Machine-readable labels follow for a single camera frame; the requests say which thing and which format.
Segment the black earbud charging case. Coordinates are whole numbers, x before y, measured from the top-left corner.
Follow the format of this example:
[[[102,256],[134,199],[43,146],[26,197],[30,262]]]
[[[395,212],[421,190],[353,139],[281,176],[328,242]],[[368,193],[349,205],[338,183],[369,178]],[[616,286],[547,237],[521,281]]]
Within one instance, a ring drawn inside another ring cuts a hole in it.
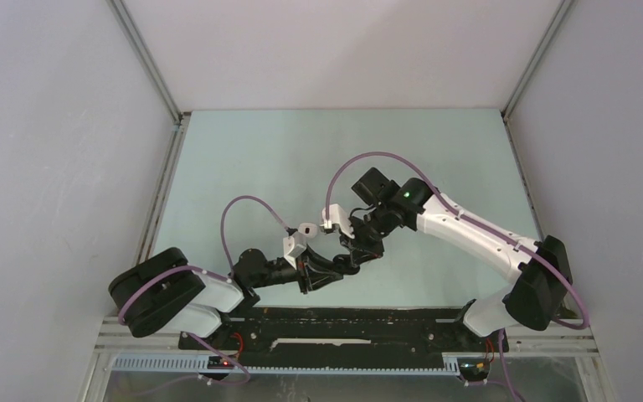
[[[332,263],[334,270],[339,272],[347,272],[353,268],[350,255],[335,255]]]

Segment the white earbud charging case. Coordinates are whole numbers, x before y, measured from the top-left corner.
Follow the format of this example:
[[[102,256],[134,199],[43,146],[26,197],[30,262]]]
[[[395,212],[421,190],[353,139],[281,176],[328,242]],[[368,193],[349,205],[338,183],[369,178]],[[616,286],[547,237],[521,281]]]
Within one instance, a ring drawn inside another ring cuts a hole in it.
[[[319,226],[314,223],[302,223],[298,226],[298,231],[307,238],[314,238],[318,235]]]

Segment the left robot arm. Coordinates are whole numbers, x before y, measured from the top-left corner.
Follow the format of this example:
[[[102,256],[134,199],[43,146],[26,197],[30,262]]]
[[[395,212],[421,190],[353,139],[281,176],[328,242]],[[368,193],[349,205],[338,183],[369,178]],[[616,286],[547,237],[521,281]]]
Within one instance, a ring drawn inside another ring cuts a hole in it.
[[[119,310],[119,323],[134,338],[162,330],[193,332],[217,349],[231,338],[223,316],[255,305],[257,289],[296,283],[308,293],[359,270],[350,255],[328,260],[307,249],[292,260],[269,260],[260,250],[248,249],[231,274],[222,276],[189,265],[184,253],[171,247],[117,276],[108,292]]]

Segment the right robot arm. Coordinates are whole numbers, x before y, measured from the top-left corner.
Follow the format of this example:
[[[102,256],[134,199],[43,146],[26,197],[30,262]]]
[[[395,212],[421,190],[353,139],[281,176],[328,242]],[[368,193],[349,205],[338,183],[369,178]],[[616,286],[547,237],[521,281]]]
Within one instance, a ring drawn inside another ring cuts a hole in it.
[[[534,240],[512,234],[461,209],[420,178],[403,185],[370,168],[352,186],[370,208],[352,217],[337,204],[322,212],[322,228],[342,234],[352,265],[382,256],[383,239],[397,228],[408,228],[447,241],[485,261],[507,285],[484,299],[468,302],[453,328],[456,344],[474,350],[501,328],[521,325],[545,330],[573,278],[566,246],[551,235]]]

